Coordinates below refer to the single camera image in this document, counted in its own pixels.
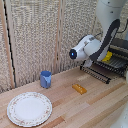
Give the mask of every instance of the sponge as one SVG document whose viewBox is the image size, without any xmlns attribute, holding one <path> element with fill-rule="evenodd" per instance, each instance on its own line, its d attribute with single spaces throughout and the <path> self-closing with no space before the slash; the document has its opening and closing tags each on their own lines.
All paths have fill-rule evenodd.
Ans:
<svg viewBox="0 0 128 128">
<path fill-rule="evenodd" d="M 74 88 L 81 95 L 87 92 L 87 90 L 83 88 L 82 86 L 80 86 L 79 84 L 72 85 L 72 88 Z"/>
</svg>

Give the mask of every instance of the cable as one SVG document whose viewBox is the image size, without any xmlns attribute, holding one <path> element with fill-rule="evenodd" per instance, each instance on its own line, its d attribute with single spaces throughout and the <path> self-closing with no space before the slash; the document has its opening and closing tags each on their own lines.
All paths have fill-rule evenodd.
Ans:
<svg viewBox="0 0 128 128">
<path fill-rule="evenodd" d="M 122 32 L 117 32 L 117 33 L 123 33 L 127 29 L 127 26 L 128 26 L 128 19 L 127 19 L 127 23 L 125 25 L 125 29 Z"/>
<path fill-rule="evenodd" d="M 103 32 L 100 32 L 100 33 L 98 33 L 97 35 L 95 35 L 94 37 L 96 37 L 96 36 L 98 36 L 98 35 L 101 35 Z"/>
</svg>

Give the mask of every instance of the yellow sponge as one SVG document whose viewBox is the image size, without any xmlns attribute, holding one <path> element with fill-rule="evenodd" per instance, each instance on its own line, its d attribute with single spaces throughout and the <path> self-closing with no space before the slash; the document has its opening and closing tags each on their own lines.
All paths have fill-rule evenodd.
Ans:
<svg viewBox="0 0 128 128">
<path fill-rule="evenodd" d="M 105 58 L 102 60 L 102 61 L 108 61 L 108 60 L 110 60 L 110 58 L 111 58 L 111 56 L 112 56 L 112 52 L 107 52 L 107 55 L 105 56 Z"/>
<path fill-rule="evenodd" d="M 83 88 L 82 86 L 80 86 L 79 84 L 72 85 L 72 88 L 74 88 L 81 95 L 87 92 L 87 90 Z"/>
</svg>

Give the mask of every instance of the white plate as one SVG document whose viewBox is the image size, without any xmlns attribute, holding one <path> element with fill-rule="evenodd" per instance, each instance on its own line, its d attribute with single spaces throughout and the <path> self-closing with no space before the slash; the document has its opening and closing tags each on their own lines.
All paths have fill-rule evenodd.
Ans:
<svg viewBox="0 0 128 128">
<path fill-rule="evenodd" d="M 16 125 L 32 127 L 46 121 L 52 112 L 50 100 L 36 92 L 27 92 L 13 98 L 8 107 L 7 115 Z"/>
</svg>

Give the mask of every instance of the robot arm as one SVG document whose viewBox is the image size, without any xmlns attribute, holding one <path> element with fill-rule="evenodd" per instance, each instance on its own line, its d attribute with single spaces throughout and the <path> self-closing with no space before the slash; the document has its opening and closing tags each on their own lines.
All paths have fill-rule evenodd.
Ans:
<svg viewBox="0 0 128 128">
<path fill-rule="evenodd" d="M 77 46 L 69 52 L 71 59 L 76 61 L 101 61 L 105 58 L 109 45 L 120 27 L 120 13 L 127 0 L 99 0 L 96 16 L 103 28 L 103 37 L 99 41 L 93 35 L 85 36 Z"/>
</svg>

